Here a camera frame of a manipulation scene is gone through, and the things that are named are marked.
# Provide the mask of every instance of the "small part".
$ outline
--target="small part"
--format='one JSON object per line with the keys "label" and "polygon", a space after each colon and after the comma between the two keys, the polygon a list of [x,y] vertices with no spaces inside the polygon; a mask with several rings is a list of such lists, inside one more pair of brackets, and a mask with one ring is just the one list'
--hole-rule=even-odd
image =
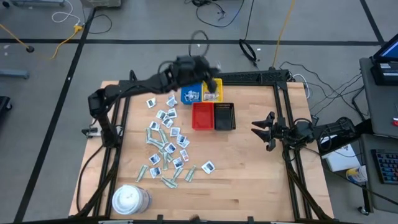
{"label": "small part", "polygon": [[163,156],[163,170],[168,170],[169,169],[169,163],[167,162],[167,155],[169,153],[168,152],[163,152],[162,156]]}
{"label": "small part", "polygon": [[191,182],[193,179],[193,174],[195,173],[195,170],[197,169],[197,167],[195,165],[193,165],[193,167],[189,170],[189,172],[187,173],[187,176],[185,176],[185,180],[188,182]]}
{"label": "small part", "polygon": [[213,172],[216,167],[213,165],[211,161],[207,161],[202,167],[201,167],[207,174],[210,174]]}
{"label": "small part", "polygon": [[150,172],[150,174],[151,174],[151,176],[152,176],[153,179],[154,179],[157,175],[160,175],[160,174],[162,173],[162,171],[160,171],[160,168],[159,168],[159,167],[151,168],[151,169],[149,170],[149,172]]}
{"label": "small part", "polygon": [[159,110],[156,114],[156,117],[161,120],[164,120],[167,117],[167,113],[163,110]]}
{"label": "small part", "polygon": [[160,162],[160,157],[157,154],[154,154],[149,158],[151,161],[152,165],[156,165],[158,162]]}
{"label": "small part", "polygon": [[179,167],[174,171],[172,182],[175,182],[177,180],[177,177],[179,177],[179,175],[182,173],[182,170],[182,167]]}
{"label": "small part", "polygon": [[168,187],[170,188],[177,188],[178,184],[175,182],[172,182],[171,180],[165,178],[164,176],[162,176],[162,178],[160,178],[160,180]]}
{"label": "small part", "polygon": [[186,139],[187,139],[187,137],[185,137],[185,136],[183,136],[181,134],[177,135],[177,144],[179,144],[179,143],[183,144]]}
{"label": "small part", "polygon": [[181,160],[181,157],[178,157],[178,158],[174,159],[173,163],[174,163],[174,167],[176,169],[178,169],[178,168],[180,168],[180,167],[182,167],[184,165],[184,163]]}
{"label": "small part", "polygon": [[145,172],[147,172],[148,166],[147,165],[142,165],[141,169],[139,170],[138,177],[136,179],[136,182],[138,183],[142,177],[144,176]]}
{"label": "small part", "polygon": [[154,131],[158,131],[160,128],[160,124],[156,123],[155,121],[151,122],[149,127],[154,130]]}
{"label": "small part", "polygon": [[182,156],[182,159],[184,159],[185,162],[189,161],[189,156],[188,156],[187,150],[185,150],[185,149],[181,150],[180,154]]}
{"label": "small part", "polygon": [[166,126],[166,128],[170,128],[173,125],[173,120],[170,118],[166,118],[163,120],[162,124]]}
{"label": "small part", "polygon": [[183,149],[185,149],[190,143],[191,143],[191,142],[190,142],[188,139],[186,139],[186,140],[184,141],[184,143],[182,143],[182,144],[180,144],[179,142],[177,142],[177,144],[178,144],[179,146],[181,146]]}
{"label": "small part", "polygon": [[180,128],[172,127],[170,130],[170,137],[175,137],[180,134]]}
{"label": "small part", "polygon": [[165,147],[165,150],[170,154],[173,153],[176,149],[177,147],[175,147],[174,144],[171,142],[168,146]]}
{"label": "small part", "polygon": [[168,118],[176,118],[177,117],[177,112],[176,112],[175,108],[169,109],[169,111],[167,112],[167,117]]}
{"label": "small part", "polygon": [[164,133],[163,129],[159,129],[159,134],[160,138],[162,139],[163,144],[169,143],[169,140],[167,139],[166,133]]}
{"label": "small part", "polygon": [[153,108],[156,105],[156,98],[152,98],[147,100],[147,106],[148,108]]}

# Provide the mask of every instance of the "keyboard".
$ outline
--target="keyboard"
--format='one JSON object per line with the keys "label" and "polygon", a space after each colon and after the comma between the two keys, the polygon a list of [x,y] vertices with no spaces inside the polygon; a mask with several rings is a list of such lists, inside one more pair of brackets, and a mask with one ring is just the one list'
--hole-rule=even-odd
{"label": "keyboard", "polygon": [[275,82],[287,82],[289,79],[288,70],[268,70],[268,71],[255,71],[255,72],[231,72],[219,73],[216,76],[223,80],[225,85],[261,85]]}
{"label": "keyboard", "polygon": [[398,184],[398,150],[371,150],[382,184]]}

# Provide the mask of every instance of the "wooden tabletop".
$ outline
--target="wooden tabletop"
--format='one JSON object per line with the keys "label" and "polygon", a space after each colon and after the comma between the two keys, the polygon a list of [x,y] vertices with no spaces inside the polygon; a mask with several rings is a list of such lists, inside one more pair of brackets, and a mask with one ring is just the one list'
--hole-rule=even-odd
{"label": "wooden tabletop", "polygon": [[[114,83],[117,82],[103,82],[102,87]],[[288,87],[294,118],[310,119],[303,85],[288,83]],[[149,158],[158,152],[155,146],[145,143],[145,128],[151,121],[158,121],[155,117],[158,110],[169,109],[165,104],[169,95],[145,94],[131,98],[116,188],[123,184],[140,186],[151,194],[152,205],[146,212],[137,215],[123,216],[112,211],[111,218],[154,220],[157,215],[163,214],[165,220],[188,220],[197,214],[204,220],[243,221],[248,216],[253,216],[255,221],[294,220],[285,163],[281,156],[282,145],[277,141],[276,148],[267,152],[263,141],[250,131],[254,127],[252,121],[265,119],[270,111],[276,113],[272,87],[224,86],[223,92],[223,101],[234,103],[236,130],[233,131],[193,130],[191,106],[183,105],[180,92],[175,93],[178,118],[174,119],[173,126],[180,127],[181,133],[191,142],[187,147],[190,160],[185,163],[177,179],[177,189],[166,187],[159,176],[152,179],[148,171],[139,183],[135,182],[141,165],[146,164],[151,168]],[[280,95],[284,109],[282,92]],[[156,97],[157,104],[148,109],[146,100],[152,97]],[[118,123],[123,104],[122,101]],[[170,133],[170,129],[162,124],[161,128]],[[156,132],[152,132],[152,137],[160,139]],[[169,141],[175,143],[176,139],[169,137]],[[100,145],[100,138],[87,141],[82,165]],[[315,143],[308,147],[318,150]],[[104,149],[86,168],[81,182],[81,207],[98,186],[103,156]],[[178,151],[172,154],[173,158],[178,156]],[[308,191],[325,213],[333,217],[319,156],[306,150],[301,151],[301,156]],[[216,167],[211,174],[206,174],[200,168],[208,160]],[[197,171],[192,182],[188,183],[184,178],[192,165],[197,166]],[[174,165],[171,162],[169,170],[162,171],[162,175],[171,178],[173,173]],[[297,199],[302,202],[301,194],[297,192]],[[106,189],[100,214],[104,213],[107,196]],[[76,192],[70,208],[71,215],[76,213],[75,200]],[[300,216],[304,217],[302,203],[299,204]]]}

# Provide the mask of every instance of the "cable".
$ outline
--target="cable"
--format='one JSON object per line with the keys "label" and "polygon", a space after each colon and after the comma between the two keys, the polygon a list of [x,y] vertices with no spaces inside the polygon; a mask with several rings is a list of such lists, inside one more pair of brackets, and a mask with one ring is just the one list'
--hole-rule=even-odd
{"label": "cable", "polygon": [[[72,12],[73,12],[73,5],[72,5],[72,3],[70,3],[70,1],[68,1],[68,0],[65,0],[65,1],[66,1],[67,3],[69,3],[69,5],[70,5],[70,12],[69,12],[69,13],[67,13],[67,12],[55,12],[55,13],[52,14],[51,19],[53,20],[53,22],[60,23],[60,22],[64,22],[64,21],[67,20],[70,16],[72,16],[72,17],[78,19],[78,22],[76,23],[76,25],[80,25],[80,18],[72,14]],[[54,16],[57,15],[57,14],[64,14],[64,15],[67,15],[67,16],[66,16],[64,19],[61,19],[60,21],[56,21],[56,20],[54,19]]]}
{"label": "cable", "polygon": [[204,21],[203,19],[201,19],[201,18],[199,17],[199,15],[198,15],[199,8],[201,8],[202,6],[210,5],[210,4],[215,4],[215,5],[218,7],[218,9],[220,10],[220,12],[223,13],[223,14],[225,14],[225,11],[223,10],[223,8],[222,8],[219,4],[217,4],[217,3],[213,2],[213,1],[209,1],[209,0],[192,0],[192,1],[190,1],[190,2],[192,2],[195,6],[197,6],[196,15],[197,15],[197,18],[198,18],[198,20],[199,20],[200,22],[202,22],[202,23],[204,23],[204,24],[207,24],[207,25],[209,25],[209,26],[213,26],[213,27],[225,28],[225,27],[228,27],[229,25],[231,25],[232,22],[233,22],[233,21],[236,19],[236,17],[238,16],[238,14],[241,12],[241,9],[242,9],[242,7],[243,7],[244,0],[242,0],[241,7],[238,9],[237,13],[236,13],[235,16],[232,18],[231,22],[229,22],[228,24],[226,24],[226,25],[224,25],[224,26],[219,26],[219,25],[211,24],[211,23],[209,23],[209,22],[205,22],[205,21]]}
{"label": "cable", "polygon": [[[205,33],[205,31],[203,31],[203,30],[196,30],[196,31],[191,35],[191,39],[190,39],[189,44],[188,44],[188,54],[189,54],[189,56],[191,56],[191,57],[192,57],[192,55],[191,55],[192,42],[193,42],[193,40],[195,40],[195,36],[198,35],[198,34],[203,34],[203,35],[205,36],[205,39],[206,39],[206,40],[209,40],[209,37],[207,36],[207,34]],[[205,50],[205,52],[201,55],[202,57],[206,56],[207,51],[209,51],[209,48],[210,48],[210,44],[206,44],[206,50]]]}
{"label": "cable", "polygon": [[[358,77],[353,83],[349,84],[348,86],[346,86],[346,88],[344,88],[343,91],[340,92],[340,94],[342,94],[348,87],[350,87],[351,85],[353,85],[354,83],[356,83],[361,77]],[[320,113],[323,109],[325,109],[326,107],[328,107],[336,98],[332,99],[326,106],[324,106],[320,111],[318,111],[316,114],[314,114],[314,116],[316,116],[318,113]]]}
{"label": "cable", "polygon": [[282,34],[284,33],[284,29],[286,27],[287,21],[289,21],[290,13],[293,11],[294,2],[295,2],[295,0],[292,0],[292,3],[290,5],[290,9],[289,9],[289,11],[288,11],[288,13],[286,15],[286,18],[285,18],[284,25],[282,26],[282,30],[280,30],[280,34],[279,34],[279,37],[278,37],[278,42],[276,43],[276,49],[275,49],[274,61],[272,62],[272,67],[274,67],[274,65],[275,65],[276,58],[278,56],[278,49],[279,49],[280,39],[282,38]]}
{"label": "cable", "polygon": [[88,158],[86,163],[83,165],[83,168],[81,168],[79,179],[77,182],[77,192],[76,192],[76,208],[78,212],[80,212],[80,186],[81,186],[81,177],[83,177],[83,173],[88,165],[88,163],[100,152],[100,150],[104,147],[104,145],[101,145],[94,153],[93,155]]}
{"label": "cable", "polygon": [[293,75],[293,78],[297,77],[297,76],[300,76],[300,77],[302,77],[302,79],[304,79],[304,83],[307,86],[307,99],[309,99],[310,98],[310,87],[308,86],[308,83],[307,83],[306,79],[301,74],[295,74],[295,75]]}

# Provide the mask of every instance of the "small packet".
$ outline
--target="small packet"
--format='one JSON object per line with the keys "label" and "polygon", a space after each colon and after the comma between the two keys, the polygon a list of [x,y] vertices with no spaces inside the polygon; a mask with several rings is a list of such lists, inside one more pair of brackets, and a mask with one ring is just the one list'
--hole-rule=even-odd
{"label": "small packet", "polygon": [[170,118],[166,118],[163,120],[162,124],[166,126],[166,128],[170,128],[173,125],[173,120]]}
{"label": "small packet", "polygon": [[182,156],[182,159],[184,159],[185,162],[189,161],[189,156],[188,156],[187,150],[185,150],[185,149],[181,150],[180,154]]}
{"label": "small packet", "polygon": [[166,116],[167,116],[167,113],[165,111],[162,111],[162,110],[159,110],[157,112],[157,114],[156,114],[156,117],[161,119],[161,120],[164,120],[166,118]]}
{"label": "small packet", "polygon": [[150,170],[149,170],[149,172],[150,172],[150,175],[152,176],[152,178],[154,179],[157,175],[160,175],[162,172],[160,171],[160,168],[159,167],[154,167],[154,168],[151,168]]}
{"label": "small packet", "polygon": [[170,154],[173,153],[176,149],[177,147],[175,147],[173,143],[170,143],[168,146],[165,147],[165,150]]}
{"label": "small packet", "polygon": [[207,161],[201,168],[202,168],[207,174],[210,174],[213,170],[216,169],[211,161]]}
{"label": "small packet", "polygon": [[160,162],[160,157],[157,154],[154,154],[149,158],[151,161],[152,165],[156,165],[158,162]]}
{"label": "small packet", "polygon": [[153,108],[156,105],[156,98],[152,98],[147,100],[147,106],[148,108]]}
{"label": "small packet", "polygon": [[178,168],[184,166],[184,163],[182,162],[181,157],[178,157],[178,158],[174,159],[174,160],[173,160],[173,163],[174,163],[174,167],[175,167],[176,169],[178,169]]}
{"label": "small packet", "polygon": [[160,128],[160,124],[156,123],[155,121],[151,122],[149,127],[154,130],[154,131],[158,131]]}
{"label": "small packet", "polygon": [[190,142],[188,139],[186,139],[186,140],[184,141],[184,143],[182,143],[182,144],[180,144],[179,142],[177,142],[177,144],[178,144],[179,146],[181,146],[183,149],[185,149],[190,143],[191,143],[191,142]]}
{"label": "small packet", "polygon": [[179,134],[180,134],[180,128],[172,127],[172,129],[170,130],[170,137],[175,137],[178,136]]}
{"label": "small packet", "polygon": [[166,102],[166,104],[167,104],[167,106],[173,108],[174,105],[177,104],[177,101],[176,101],[174,98],[171,98],[171,99],[169,99],[169,100]]}
{"label": "small packet", "polygon": [[177,144],[183,144],[184,142],[185,142],[185,140],[187,139],[187,137],[185,137],[185,136],[183,136],[183,135],[181,135],[181,134],[178,134],[177,135]]}
{"label": "small packet", "polygon": [[167,112],[167,117],[168,118],[176,118],[177,117],[177,112],[176,112],[175,108],[169,109],[169,111]]}

